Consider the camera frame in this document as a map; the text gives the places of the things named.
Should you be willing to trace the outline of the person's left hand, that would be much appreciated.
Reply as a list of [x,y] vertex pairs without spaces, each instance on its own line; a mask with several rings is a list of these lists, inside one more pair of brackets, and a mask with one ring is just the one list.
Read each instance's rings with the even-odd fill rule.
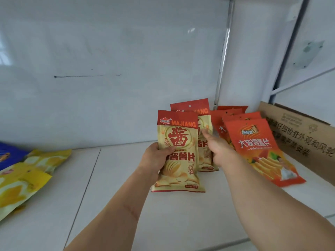
[[137,169],[145,176],[149,177],[152,182],[156,182],[158,174],[163,168],[167,157],[168,156],[162,156],[162,149],[158,147],[157,142],[152,143],[145,150]]

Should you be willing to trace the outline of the person's right hand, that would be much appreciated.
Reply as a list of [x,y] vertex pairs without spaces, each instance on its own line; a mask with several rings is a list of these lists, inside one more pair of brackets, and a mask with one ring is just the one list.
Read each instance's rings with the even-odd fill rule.
[[237,156],[237,152],[220,137],[213,136],[213,142],[208,147],[213,153],[214,163],[220,168],[234,162],[234,158]]

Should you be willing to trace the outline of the beige red-top chip packet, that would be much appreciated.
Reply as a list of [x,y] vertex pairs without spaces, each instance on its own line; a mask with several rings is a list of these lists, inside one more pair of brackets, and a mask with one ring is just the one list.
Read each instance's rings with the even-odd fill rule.
[[193,112],[158,110],[158,148],[173,147],[168,155],[152,192],[189,191],[205,193],[197,175],[198,115]]
[[203,136],[202,130],[205,129],[209,134],[213,133],[213,126],[210,115],[209,101],[207,98],[179,102],[170,104],[171,111],[195,112],[198,115],[198,171],[199,172],[216,172],[219,171],[213,163],[213,154],[207,144],[207,139]]

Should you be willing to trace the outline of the person's right forearm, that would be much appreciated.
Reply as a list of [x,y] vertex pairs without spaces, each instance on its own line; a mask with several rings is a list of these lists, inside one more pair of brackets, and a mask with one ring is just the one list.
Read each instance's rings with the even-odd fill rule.
[[259,251],[335,251],[335,226],[233,151],[220,163],[245,232]]

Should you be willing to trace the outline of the person's left forearm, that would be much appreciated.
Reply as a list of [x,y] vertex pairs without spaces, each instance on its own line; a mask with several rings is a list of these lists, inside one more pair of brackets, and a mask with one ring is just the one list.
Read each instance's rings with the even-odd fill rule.
[[161,168],[140,164],[64,251],[131,251],[141,211]]

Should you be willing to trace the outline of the orange chip packet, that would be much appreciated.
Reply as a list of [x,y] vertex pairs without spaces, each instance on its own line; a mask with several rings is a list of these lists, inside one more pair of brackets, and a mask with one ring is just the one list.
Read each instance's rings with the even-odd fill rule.
[[251,113],[241,113],[234,115],[224,115],[222,116],[222,121],[237,121],[237,120],[254,120],[254,119],[262,119],[260,112],[251,112]]
[[244,114],[249,106],[218,106],[217,110],[227,111],[232,114]]
[[210,111],[213,130],[215,130],[218,133],[219,137],[223,138],[224,140],[227,140],[228,132],[224,126],[222,118],[243,113],[244,111],[241,108]]
[[266,119],[228,121],[225,126],[235,151],[264,178],[278,187],[307,182],[285,158]]

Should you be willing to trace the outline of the brown cardboard box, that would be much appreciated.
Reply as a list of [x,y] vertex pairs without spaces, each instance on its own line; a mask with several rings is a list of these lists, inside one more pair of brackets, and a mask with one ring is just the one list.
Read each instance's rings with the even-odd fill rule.
[[258,111],[283,152],[335,187],[335,127],[262,101]]

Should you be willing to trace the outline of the yellow snack packet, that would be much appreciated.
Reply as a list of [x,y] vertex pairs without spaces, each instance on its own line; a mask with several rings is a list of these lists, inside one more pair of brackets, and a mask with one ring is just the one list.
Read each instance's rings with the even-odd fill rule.
[[0,171],[0,221],[52,178],[34,165],[17,163]]
[[55,169],[63,164],[71,153],[71,149],[52,152],[43,152],[35,149],[25,157],[23,162],[36,167],[44,173],[53,175]]

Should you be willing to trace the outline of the blue snack packet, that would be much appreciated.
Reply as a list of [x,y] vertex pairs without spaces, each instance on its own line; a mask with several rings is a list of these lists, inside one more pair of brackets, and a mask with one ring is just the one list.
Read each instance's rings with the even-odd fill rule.
[[29,151],[0,142],[0,171],[22,162]]

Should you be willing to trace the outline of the metal shelf upright post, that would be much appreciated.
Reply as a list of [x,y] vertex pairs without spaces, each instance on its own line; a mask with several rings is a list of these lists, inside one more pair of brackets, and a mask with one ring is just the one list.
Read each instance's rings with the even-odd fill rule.
[[231,33],[231,28],[232,28],[235,3],[236,3],[235,0],[229,0],[228,19],[226,23],[226,32],[225,32],[224,44],[223,44],[222,53],[221,53],[220,68],[219,68],[219,74],[218,74],[218,79],[217,79],[213,110],[217,110],[219,106],[219,99],[220,99],[220,93],[221,93],[221,88],[222,88],[222,83],[223,83],[222,81],[223,81],[223,74],[225,71],[225,64],[227,61],[227,51],[228,51],[228,45],[229,45],[229,40],[230,40],[230,33]]

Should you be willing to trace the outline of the white shelf frame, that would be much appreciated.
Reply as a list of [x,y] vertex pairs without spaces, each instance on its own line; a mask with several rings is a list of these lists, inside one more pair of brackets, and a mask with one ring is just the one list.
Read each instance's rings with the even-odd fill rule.
[[[323,48],[305,69],[293,61],[308,41],[325,41]],[[288,49],[270,92],[269,101],[284,91],[335,71],[335,0],[304,0]]]

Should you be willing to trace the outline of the white wall mounting plate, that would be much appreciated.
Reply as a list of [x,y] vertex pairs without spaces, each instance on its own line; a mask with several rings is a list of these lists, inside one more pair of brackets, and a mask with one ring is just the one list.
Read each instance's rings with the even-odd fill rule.
[[323,41],[308,41],[300,48],[298,54],[296,55],[293,61],[293,67],[295,69],[305,69],[307,68],[313,61],[313,59],[317,56],[320,50],[324,45]]

